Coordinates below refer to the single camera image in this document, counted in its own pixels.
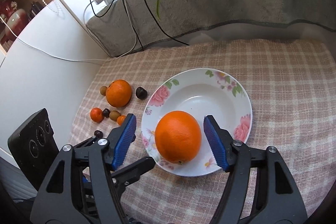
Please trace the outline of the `dark cherry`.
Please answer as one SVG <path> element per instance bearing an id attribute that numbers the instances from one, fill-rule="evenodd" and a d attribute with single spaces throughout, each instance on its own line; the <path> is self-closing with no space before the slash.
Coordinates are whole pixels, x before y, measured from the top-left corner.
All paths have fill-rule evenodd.
<path id="1" fill-rule="evenodd" d="M 147 91 L 140 86 L 136 89 L 135 96 L 140 100 L 145 100 L 147 98 Z"/>
<path id="2" fill-rule="evenodd" d="M 95 137 L 97 137 L 97 138 L 99 138 L 99 139 L 101 139 L 101 138 L 104 137 L 102 131 L 100 131 L 100 130 L 96 130 L 96 131 L 94 132 L 94 135 L 95 135 Z"/>
<path id="3" fill-rule="evenodd" d="M 104 110 L 102 111 L 102 114 L 103 114 L 103 116 L 104 116 L 105 118 L 109 118 L 109 116 L 110 116 L 110 110 L 109 110 L 109 109 L 104 109 Z"/>

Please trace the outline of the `small kumquat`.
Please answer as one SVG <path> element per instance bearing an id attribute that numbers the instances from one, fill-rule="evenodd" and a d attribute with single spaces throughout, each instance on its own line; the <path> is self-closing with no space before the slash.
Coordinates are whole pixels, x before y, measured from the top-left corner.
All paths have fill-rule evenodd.
<path id="1" fill-rule="evenodd" d="M 117 118 L 116 122 L 119 126 L 121 126 L 124 122 L 124 120 L 126 119 L 126 116 L 125 115 L 121 115 Z"/>

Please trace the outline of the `brown longan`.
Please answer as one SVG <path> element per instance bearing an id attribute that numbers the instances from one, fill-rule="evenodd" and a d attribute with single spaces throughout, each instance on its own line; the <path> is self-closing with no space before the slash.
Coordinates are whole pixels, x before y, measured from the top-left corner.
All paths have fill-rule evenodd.
<path id="1" fill-rule="evenodd" d="M 109 113 L 109 118 L 113 121 L 117 121 L 117 119 L 121 116 L 121 114 L 116 111 L 116 110 L 112 110 L 110 113 Z"/>
<path id="2" fill-rule="evenodd" d="M 106 96 L 106 90 L 107 90 L 107 87 L 106 87 L 106 86 L 102 86 L 102 87 L 100 88 L 100 94 L 101 94 L 102 96 Z"/>

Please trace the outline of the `medium tangerine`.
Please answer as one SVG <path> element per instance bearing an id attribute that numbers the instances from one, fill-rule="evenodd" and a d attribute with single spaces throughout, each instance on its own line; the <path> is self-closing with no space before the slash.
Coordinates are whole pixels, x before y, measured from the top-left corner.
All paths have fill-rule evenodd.
<path id="1" fill-rule="evenodd" d="M 98 107 L 93 108 L 90 111 L 90 118 L 91 118 L 92 121 L 94 121 L 96 123 L 100 123 L 104 119 L 102 110 Z"/>

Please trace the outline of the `smooth large orange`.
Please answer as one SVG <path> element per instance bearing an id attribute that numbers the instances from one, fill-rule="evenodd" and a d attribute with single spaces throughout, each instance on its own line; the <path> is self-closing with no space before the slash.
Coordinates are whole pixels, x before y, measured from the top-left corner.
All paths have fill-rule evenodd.
<path id="1" fill-rule="evenodd" d="M 202 143 L 198 121 L 185 111 L 171 111 L 158 122 L 155 145 L 159 154 L 168 162 L 184 164 L 193 160 Z"/>

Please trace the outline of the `round large orange with stem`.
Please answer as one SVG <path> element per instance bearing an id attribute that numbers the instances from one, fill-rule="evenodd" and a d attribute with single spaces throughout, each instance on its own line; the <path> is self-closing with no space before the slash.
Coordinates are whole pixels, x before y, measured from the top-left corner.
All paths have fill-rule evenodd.
<path id="1" fill-rule="evenodd" d="M 124 107 L 130 101 L 132 89 L 125 80 L 113 81 L 106 90 L 106 100 L 113 107 Z"/>

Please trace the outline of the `floral white plate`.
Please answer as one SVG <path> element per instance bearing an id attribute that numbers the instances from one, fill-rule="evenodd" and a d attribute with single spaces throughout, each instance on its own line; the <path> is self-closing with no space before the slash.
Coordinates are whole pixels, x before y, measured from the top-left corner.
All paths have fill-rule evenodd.
<path id="1" fill-rule="evenodd" d="M 172 111 L 192 115 L 201 126 L 212 115 L 234 139 L 246 142 L 252 129 L 252 104 L 242 84 L 233 76 L 211 68 L 181 72 L 163 83 L 150 97 L 141 121 L 143 145 L 160 168 L 182 177 L 199 177 L 219 170 L 205 136 L 198 155 L 186 164 L 166 161 L 155 145 L 159 120 Z"/>

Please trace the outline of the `white cabinet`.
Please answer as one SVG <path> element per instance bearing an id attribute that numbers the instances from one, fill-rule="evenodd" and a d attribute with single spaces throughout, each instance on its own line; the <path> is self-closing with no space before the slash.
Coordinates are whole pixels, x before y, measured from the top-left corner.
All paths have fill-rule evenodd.
<path id="1" fill-rule="evenodd" d="M 1 63 L 1 158 L 9 136 L 45 108 L 56 144 L 68 142 L 77 110 L 108 55 L 59 0 L 42 9 Z"/>

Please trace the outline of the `pink plaid tablecloth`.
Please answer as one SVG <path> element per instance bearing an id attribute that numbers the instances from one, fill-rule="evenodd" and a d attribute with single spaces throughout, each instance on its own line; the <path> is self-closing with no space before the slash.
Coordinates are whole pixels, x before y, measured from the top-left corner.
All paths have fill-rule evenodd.
<path id="1" fill-rule="evenodd" d="M 154 92 L 167 79 L 193 68 L 214 68 L 235 77 L 252 102 L 250 147 L 275 146 L 299 188 L 308 214 L 335 181 L 335 61 L 322 42 L 235 40 L 155 48 L 105 63 L 87 90 L 69 142 L 95 130 L 108 134 L 113 121 L 94 123 L 94 107 L 107 108 L 101 86 L 124 79 Z M 122 206 L 142 223 L 209 223 L 228 175 L 178 177 L 156 166 L 126 188 Z"/>

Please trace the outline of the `red white vase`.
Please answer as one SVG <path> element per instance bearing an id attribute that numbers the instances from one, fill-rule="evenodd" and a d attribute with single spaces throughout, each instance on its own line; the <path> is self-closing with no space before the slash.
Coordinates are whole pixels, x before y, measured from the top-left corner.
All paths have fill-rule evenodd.
<path id="1" fill-rule="evenodd" d="M 27 12 L 19 9 L 15 0 L 3 0 L 1 2 L 1 18 L 7 24 L 5 35 L 12 42 L 29 23 Z"/>

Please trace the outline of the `grey blanket on sill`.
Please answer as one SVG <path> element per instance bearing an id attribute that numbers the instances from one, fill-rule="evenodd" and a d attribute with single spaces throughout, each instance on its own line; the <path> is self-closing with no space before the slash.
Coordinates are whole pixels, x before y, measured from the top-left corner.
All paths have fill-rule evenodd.
<path id="1" fill-rule="evenodd" d="M 335 31 L 335 0 L 116 0 L 101 18 L 88 20 L 88 29 L 111 56 L 133 46 L 135 37 L 144 45 L 211 30 L 232 23 L 286 27 L 310 23 Z"/>

